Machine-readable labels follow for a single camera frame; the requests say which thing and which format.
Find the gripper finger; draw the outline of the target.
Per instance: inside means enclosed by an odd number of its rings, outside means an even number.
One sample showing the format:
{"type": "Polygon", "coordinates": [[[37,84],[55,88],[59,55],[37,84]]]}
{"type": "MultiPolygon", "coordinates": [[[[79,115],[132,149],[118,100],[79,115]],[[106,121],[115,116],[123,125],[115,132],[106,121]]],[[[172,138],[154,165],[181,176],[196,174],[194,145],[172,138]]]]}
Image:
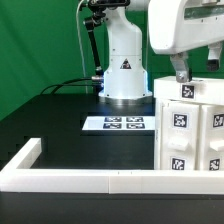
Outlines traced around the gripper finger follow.
{"type": "Polygon", "coordinates": [[[208,71],[215,72],[220,68],[222,47],[222,42],[216,42],[208,46],[208,59],[206,64],[208,71]]]}
{"type": "Polygon", "coordinates": [[[186,83],[192,80],[192,72],[188,66],[188,53],[181,52],[170,56],[170,61],[176,72],[176,81],[186,83]]]}

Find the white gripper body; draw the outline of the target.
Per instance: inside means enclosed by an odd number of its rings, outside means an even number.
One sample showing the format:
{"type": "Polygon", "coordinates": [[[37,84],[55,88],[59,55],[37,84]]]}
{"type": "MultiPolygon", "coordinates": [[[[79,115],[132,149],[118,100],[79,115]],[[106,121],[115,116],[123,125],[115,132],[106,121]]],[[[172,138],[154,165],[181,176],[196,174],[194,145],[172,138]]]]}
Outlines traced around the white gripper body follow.
{"type": "Polygon", "coordinates": [[[177,54],[224,41],[224,0],[151,0],[149,37],[156,54],[177,54]]]}

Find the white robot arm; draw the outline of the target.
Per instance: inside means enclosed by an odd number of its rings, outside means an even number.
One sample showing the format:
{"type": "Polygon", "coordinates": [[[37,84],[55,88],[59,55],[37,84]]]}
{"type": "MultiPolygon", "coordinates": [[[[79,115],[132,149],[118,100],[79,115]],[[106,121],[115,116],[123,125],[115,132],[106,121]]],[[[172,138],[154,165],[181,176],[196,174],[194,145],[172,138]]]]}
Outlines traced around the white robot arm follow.
{"type": "Polygon", "coordinates": [[[121,0],[105,6],[109,37],[109,67],[104,72],[105,100],[140,101],[152,96],[142,66],[142,32],[126,12],[148,13],[148,35],[153,51],[171,58],[176,80],[191,80],[187,52],[207,46],[208,61],[220,65],[224,42],[224,0],[121,0]]]}

